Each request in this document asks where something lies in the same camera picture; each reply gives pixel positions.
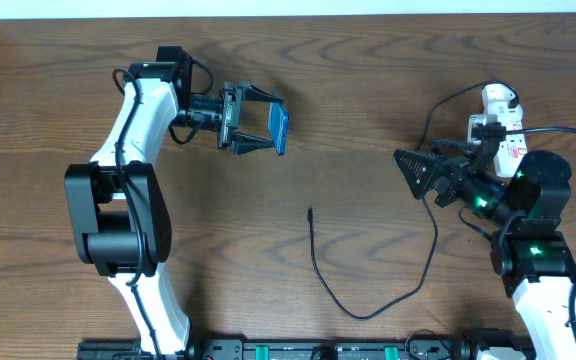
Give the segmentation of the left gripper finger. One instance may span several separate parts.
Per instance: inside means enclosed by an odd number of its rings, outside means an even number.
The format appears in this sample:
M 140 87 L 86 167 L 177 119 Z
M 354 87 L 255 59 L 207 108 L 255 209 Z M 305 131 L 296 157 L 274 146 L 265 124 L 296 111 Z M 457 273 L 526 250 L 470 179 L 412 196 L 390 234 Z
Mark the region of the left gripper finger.
M 233 135 L 230 143 L 230 148 L 235 155 L 243 155 L 252 151 L 273 147 L 274 143 L 271 140 L 240 132 L 236 132 Z
M 276 94 L 269 94 L 249 82 L 240 83 L 242 89 L 243 101 L 264 102 L 264 103 L 283 103 L 283 98 Z

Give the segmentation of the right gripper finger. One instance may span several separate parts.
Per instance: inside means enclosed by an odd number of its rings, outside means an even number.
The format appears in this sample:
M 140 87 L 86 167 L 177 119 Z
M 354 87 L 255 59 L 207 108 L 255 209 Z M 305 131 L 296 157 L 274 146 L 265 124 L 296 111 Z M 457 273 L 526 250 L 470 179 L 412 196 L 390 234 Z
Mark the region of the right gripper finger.
M 393 158 L 417 200 L 435 188 L 445 161 L 439 155 L 403 149 L 395 150 Z
M 476 150 L 476 145 L 470 142 L 448 138 L 434 138 L 431 144 L 432 152 L 439 153 L 442 148 L 457 149 L 466 153 L 472 153 Z

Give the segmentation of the blue Samsung Galaxy smartphone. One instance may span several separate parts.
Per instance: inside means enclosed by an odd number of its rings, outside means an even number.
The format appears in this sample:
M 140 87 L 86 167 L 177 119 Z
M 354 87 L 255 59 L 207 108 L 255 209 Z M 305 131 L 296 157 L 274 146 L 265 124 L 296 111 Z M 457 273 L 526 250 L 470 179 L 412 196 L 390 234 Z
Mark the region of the blue Samsung Galaxy smartphone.
M 283 104 L 270 104 L 268 115 L 268 132 L 279 156 L 283 156 L 285 154 L 289 121 L 289 112 L 286 110 Z

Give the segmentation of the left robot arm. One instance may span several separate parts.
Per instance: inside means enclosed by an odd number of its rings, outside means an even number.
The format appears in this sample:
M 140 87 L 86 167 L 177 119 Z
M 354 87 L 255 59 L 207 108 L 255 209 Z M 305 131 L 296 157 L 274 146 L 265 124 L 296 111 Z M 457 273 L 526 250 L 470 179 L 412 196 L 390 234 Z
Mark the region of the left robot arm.
M 217 145 L 236 155 L 273 148 L 283 155 L 289 113 L 278 93 L 242 81 L 217 95 L 192 89 L 198 66 L 180 46 L 161 46 L 152 62 L 112 73 L 124 97 L 103 146 L 64 176 L 77 254 L 120 292 L 137 325 L 133 341 L 79 344 L 80 359 L 204 359 L 191 333 L 166 266 L 172 224 L 155 166 L 163 140 L 177 127 L 216 133 Z

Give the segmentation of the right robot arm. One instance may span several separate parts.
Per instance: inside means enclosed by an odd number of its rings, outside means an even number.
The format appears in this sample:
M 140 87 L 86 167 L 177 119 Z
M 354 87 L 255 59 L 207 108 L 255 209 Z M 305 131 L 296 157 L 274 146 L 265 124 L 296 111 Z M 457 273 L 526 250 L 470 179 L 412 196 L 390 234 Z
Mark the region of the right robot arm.
M 433 151 L 395 150 L 413 196 L 463 202 L 497 226 L 490 259 L 528 330 L 538 359 L 576 359 L 576 262 L 558 227 L 571 196 L 569 163 L 548 151 L 524 155 L 509 182 L 488 172 L 505 136 L 437 139 Z

